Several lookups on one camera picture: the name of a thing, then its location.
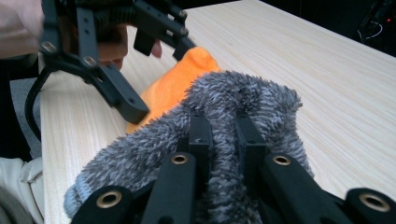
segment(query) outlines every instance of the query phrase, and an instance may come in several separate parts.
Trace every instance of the orange fabric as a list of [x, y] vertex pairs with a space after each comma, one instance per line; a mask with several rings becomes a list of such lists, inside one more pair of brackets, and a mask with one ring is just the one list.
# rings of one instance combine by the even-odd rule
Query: orange fabric
[[126, 132], [133, 133], [176, 106], [184, 99], [186, 89], [196, 78], [220, 70], [216, 60], [205, 49], [190, 49], [180, 62], [140, 95], [148, 106], [149, 113], [137, 125], [128, 123]]

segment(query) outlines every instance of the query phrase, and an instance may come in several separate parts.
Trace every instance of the wood grain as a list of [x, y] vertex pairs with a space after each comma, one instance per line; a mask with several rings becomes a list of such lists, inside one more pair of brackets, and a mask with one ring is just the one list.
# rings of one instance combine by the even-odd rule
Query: wood grain
[[[297, 90], [297, 114], [317, 182], [344, 198], [367, 187], [396, 199], [396, 59], [256, 0], [188, 10], [187, 27], [220, 67]], [[129, 30], [133, 45], [134, 28]], [[130, 47], [121, 72], [141, 92], [176, 61]], [[96, 89], [57, 73], [40, 94], [46, 222], [66, 223], [64, 193], [82, 167], [124, 135]]]

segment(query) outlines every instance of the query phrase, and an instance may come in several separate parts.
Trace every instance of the white cloth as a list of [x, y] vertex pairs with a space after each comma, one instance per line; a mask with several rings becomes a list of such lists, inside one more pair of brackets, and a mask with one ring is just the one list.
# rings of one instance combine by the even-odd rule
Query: white cloth
[[35, 223], [44, 223], [44, 183], [42, 160], [0, 158], [0, 186], [14, 196]]

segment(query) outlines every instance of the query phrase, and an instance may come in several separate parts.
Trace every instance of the fuzzy gray fabric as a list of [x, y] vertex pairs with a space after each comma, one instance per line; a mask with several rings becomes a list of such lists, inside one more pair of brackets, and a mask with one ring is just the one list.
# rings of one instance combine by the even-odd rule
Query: fuzzy gray fabric
[[261, 223], [257, 202], [246, 195], [237, 155], [235, 117], [246, 112], [272, 152], [282, 152], [312, 171], [296, 132], [301, 106], [296, 91], [235, 72], [198, 78], [169, 113], [102, 149], [66, 192], [64, 209], [73, 217], [95, 190], [108, 185], [136, 191], [156, 179], [163, 158], [188, 136], [191, 111], [203, 112], [213, 136], [213, 165], [207, 193], [199, 202], [202, 223]]

